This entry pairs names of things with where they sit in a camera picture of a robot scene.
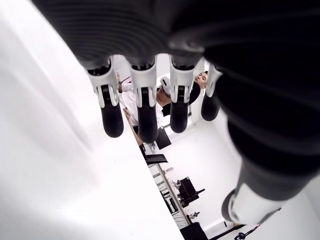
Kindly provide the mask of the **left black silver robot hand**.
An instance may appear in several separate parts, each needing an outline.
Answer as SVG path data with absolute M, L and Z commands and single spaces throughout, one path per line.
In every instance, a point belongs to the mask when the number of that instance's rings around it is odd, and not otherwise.
M 131 72 L 141 139 L 157 139 L 156 57 L 170 57 L 170 127 L 186 129 L 194 71 L 209 62 L 201 115 L 222 109 L 242 158 L 228 221 L 261 224 L 320 173 L 317 0 L 36 0 L 86 69 L 107 135 L 123 132 L 113 56 Z

